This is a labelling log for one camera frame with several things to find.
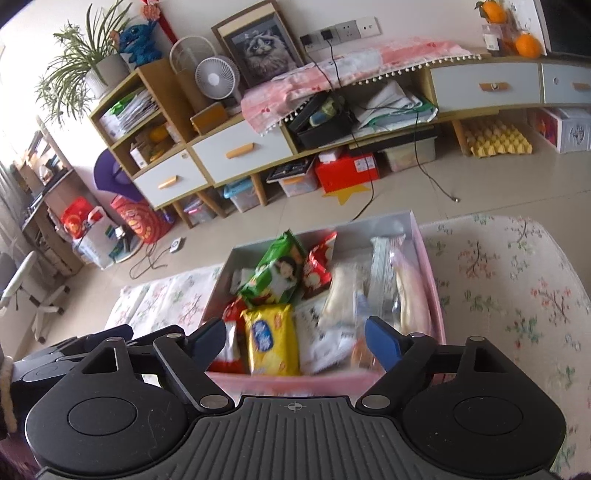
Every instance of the snack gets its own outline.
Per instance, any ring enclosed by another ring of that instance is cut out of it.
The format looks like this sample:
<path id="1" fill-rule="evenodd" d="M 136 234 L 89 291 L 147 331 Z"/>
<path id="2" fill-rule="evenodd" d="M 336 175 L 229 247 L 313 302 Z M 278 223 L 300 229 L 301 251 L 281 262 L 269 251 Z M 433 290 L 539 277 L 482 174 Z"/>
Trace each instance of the snack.
<path id="1" fill-rule="evenodd" d="M 242 287 L 255 274 L 254 268 L 240 268 L 235 270 L 232 275 L 232 283 L 230 284 L 230 293 L 236 295 L 240 287 Z"/>
<path id="2" fill-rule="evenodd" d="M 293 318 L 300 350 L 300 370 L 313 375 L 336 365 L 351 354 L 355 345 L 355 328 L 338 326 L 323 332 L 318 328 L 320 312 L 327 294 L 294 306 Z"/>
<path id="3" fill-rule="evenodd" d="M 240 349 L 238 348 L 236 322 L 226 323 L 226 345 L 219 352 L 219 355 L 209 366 L 210 372 L 220 372 L 225 374 L 245 374 L 244 364 L 240 359 Z"/>
<path id="4" fill-rule="evenodd" d="M 244 318 L 242 312 L 247 310 L 248 306 L 242 299 L 235 299 L 228 304 L 222 314 L 222 320 L 224 322 L 236 322 L 236 331 L 240 335 L 245 334 Z"/>
<path id="5" fill-rule="evenodd" d="M 396 271 L 391 257 L 394 249 L 402 246 L 405 235 L 377 236 L 371 239 L 374 254 L 371 260 L 368 303 L 371 313 L 380 317 L 396 330 L 400 330 L 400 303 Z"/>
<path id="6" fill-rule="evenodd" d="M 325 332 L 339 325 L 355 326 L 355 296 L 363 292 L 363 284 L 357 263 L 336 264 L 333 280 L 320 318 L 318 327 Z"/>
<path id="7" fill-rule="evenodd" d="M 351 352 L 351 367 L 380 370 L 381 367 L 365 341 L 365 322 L 371 317 L 368 299 L 361 292 L 355 295 L 355 323 L 357 342 Z"/>
<path id="8" fill-rule="evenodd" d="M 391 261 L 400 292 L 400 333 L 408 335 L 421 332 L 431 335 L 431 314 L 420 271 L 409 262 L 400 248 L 394 249 Z"/>
<path id="9" fill-rule="evenodd" d="M 275 240 L 238 294 L 249 307 L 286 303 L 301 280 L 306 251 L 288 230 Z"/>
<path id="10" fill-rule="evenodd" d="M 332 281 L 328 263 L 332 260 L 335 249 L 336 232 L 332 232 L 316 245 L 306 258 L 304 264 L 304 299 L 310 299 L 327 290 Z"/>
<path id="11" fill-rule="evenodd" d="M 266 305 L 242 312 L 248 332 L 248 364 L 255 375 L 299 375 L 291 305 Z"/>

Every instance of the white flower pot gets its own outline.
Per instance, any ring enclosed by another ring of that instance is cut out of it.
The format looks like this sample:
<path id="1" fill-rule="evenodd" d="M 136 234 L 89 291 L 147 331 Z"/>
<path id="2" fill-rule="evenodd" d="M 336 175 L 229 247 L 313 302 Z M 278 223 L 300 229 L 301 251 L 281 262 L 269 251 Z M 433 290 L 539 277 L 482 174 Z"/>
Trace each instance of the white flower pot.
<path id="1" fill-rule="evenodd" d="M 117 87 L 129 75 L 129 68 L 125 60 L 118 53 L 101 60 L 96 64 L 96 68 L 106 84 L 101 81 L 100 77 L 92 69 L 86 74 L 84 80 L 88 88 L 94 93 L 95 98 L 99 100 Z"/>

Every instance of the egg carton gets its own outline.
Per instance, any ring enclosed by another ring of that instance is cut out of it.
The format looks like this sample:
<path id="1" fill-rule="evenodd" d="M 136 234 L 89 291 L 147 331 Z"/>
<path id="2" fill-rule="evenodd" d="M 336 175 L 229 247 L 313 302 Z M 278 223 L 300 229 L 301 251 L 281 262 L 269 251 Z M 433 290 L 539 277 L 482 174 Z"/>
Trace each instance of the egg carton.
<path id="1" fill-rule="evenodd" d="M 464 134 L 472 155 L 478 158 L 533 152 L 533 147 L 515 125 L 506 125 L 498 118 L 467 122 Z"/>

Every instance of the pink storage box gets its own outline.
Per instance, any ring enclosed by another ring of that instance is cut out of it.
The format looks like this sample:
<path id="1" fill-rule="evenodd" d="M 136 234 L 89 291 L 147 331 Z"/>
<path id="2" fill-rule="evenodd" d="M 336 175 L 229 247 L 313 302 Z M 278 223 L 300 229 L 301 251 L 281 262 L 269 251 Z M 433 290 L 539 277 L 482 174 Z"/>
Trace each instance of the pink storage box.
<path id="1" fill-rule="evenodd" d="M 373 249 L 370 239 L 375 236 L 395 236 L 405 233 L 407 239 L 412 240 L 405 242 L 404 254 L 421 270 L 431 313 L 432 335 L 440 343 L 446 343 L 443 316 L 433 272 L 413 213 L 395 213 L 357 220 L 344 225 L 297 232 L 296 235 L 306 248 L 311 248 L 334 230 L 338 232 L 334 252 L 335 260 L 363 257 L 371 261 Z M 230 285 L 234 271 L 240 268 L 254 268 L 272 241 L 273 239 L 270 239 L 232 249 L 205 308 L 204 320 L 222 315 L 224 307 L 233 298 L 230 294 Z M 235 399 L 242 394 L 287 397 L 348 395 L 353 403 L 382 376 L 378 372 L 362 369 L 300 377 L 250 376 L 215 372 L 207 374 L 220 388 Z"/>

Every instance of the orange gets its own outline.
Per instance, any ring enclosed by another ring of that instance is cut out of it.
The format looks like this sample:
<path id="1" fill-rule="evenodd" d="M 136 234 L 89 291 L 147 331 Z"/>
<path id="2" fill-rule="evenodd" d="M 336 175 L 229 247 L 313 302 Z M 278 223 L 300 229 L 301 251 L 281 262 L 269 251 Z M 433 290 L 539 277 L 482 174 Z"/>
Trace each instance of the orange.
<path id="1" fill-rule="evenodd" d="M 480 10 L 480 16 L 486 18 L 490 23 L 507 22 L 507 13 L 495 0 L 486 0 L 486 2 L 477 2 L 474 10 Z"/>
<path id="2" fill-rule="evenodd" d="M 515 40 L 517 53 L 528 59 L 537 59 L 542 55 L 542 46 L 537 38 L 529 33 L 522 33 Z"/>

